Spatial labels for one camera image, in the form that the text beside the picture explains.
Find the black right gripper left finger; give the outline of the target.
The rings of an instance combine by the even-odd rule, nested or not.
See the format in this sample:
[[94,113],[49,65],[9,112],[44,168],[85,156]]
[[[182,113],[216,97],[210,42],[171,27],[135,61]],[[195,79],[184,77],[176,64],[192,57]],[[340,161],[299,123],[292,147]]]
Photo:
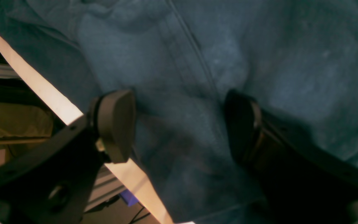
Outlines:
[[0,223],[79,223],[98,171],[127,162],[134,139],[134,92],[95,99],[87,114],[0,166]]

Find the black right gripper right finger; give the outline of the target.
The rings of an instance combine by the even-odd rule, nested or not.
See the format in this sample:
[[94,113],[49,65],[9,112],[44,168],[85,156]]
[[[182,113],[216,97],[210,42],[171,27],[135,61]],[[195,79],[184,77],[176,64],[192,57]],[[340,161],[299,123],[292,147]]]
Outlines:
[[233,160],[259,181],[280,224],[358,224],[358,168],[231,90],[224,115]]

